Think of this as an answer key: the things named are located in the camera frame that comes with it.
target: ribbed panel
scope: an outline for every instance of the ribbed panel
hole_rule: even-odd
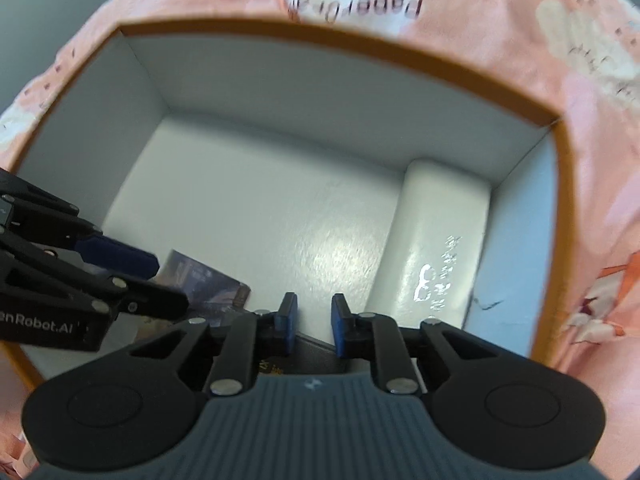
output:
[[[542,473],[478,462],[448,443],[415,397],[368,375],[261,376],[247,394],[208,403],[175,449],[130,470],[30,480],[604,480],[586,461]]]

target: open box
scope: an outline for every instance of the open box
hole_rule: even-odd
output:
[[[492,195],[465,329],[549,356],[574,239],[564,124],[466,67],[281,20],[123,25],[32,138],[19,176],[161,262],[175,248],[249,284],[250,310],[295,291],[300,332],[329,342],[332,294],[366,307],[408,164],[478,176]],[[135,328],[121,316],[100,354]],[[46,378],[95,357],[24,351]]]

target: silver screw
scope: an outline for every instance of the silver screw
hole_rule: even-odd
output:
[[[242,383],[235,379],[219,379],[211,383],[211,393],[222,397],[228,397],[240,393]]]
[[[386,389],[392,394],[411,395],[418,391],[418,383],[413,379],[398,377],[396,379],[391,379],[386,384]]]
[[[127,282],[125,282],[122,278],[118,278],[117,276],[111,279],[111,283],[113,283],[113,285],[115,286],[118,286],[119,288],[127,288]]]
[[[103,300],[93,300],[91,302],[91,306],[94,310],[100,314],[108,314],[109,313],[109,305],[107,305]]]

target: metal pin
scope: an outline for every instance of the metal pin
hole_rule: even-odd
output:
[[[117,276],[111,279],[111,283],[113,283],[113,285],[115,286],[118,286],[119,288],[127,288],[127,282],[125,282],[122,278],[118,278]]]
[[[235,379],[219,379],[210,386],[211,393],[221,397],[233,396],[242,391],[242,383]]]
[[[107,305],[103,300],[93,300],[91,302],[91,306],[94,310],[100,314],[108,314],[109,313],[109,305]]]
[[[418,391],[418,383],[413,379],[398,377],[386,384],[386,389],[396,395],[411,395]]]

